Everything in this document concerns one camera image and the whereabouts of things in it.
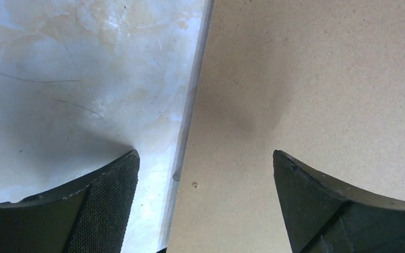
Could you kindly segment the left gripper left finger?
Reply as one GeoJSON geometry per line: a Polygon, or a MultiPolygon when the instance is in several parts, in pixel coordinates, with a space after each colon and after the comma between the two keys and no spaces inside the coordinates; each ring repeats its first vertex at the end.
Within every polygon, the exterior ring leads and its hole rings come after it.
{"type": "Polygon", "coordinates": [[[120,252],[139,168],[132,150],[58,187],[0,203],[0,252],[120,252]]]}

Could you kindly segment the brown backing board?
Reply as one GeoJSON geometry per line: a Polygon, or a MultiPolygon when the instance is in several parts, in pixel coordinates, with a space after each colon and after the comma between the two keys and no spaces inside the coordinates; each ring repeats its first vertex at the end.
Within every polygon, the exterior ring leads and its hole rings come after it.
{"type": "Polygon", "coordinates": [[[405,1],[215,1],[169,252],[290,252],[273,152],[405,200],[405,1]]]}

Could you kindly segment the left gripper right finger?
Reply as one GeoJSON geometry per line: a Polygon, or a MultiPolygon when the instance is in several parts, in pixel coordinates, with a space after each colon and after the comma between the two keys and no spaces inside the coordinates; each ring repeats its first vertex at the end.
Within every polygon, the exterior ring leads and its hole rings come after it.
{"type": "Polygon", "coordinates": [[[273,153],[274,180],[292,252],[405,252],[405,201],[273,153]]]}

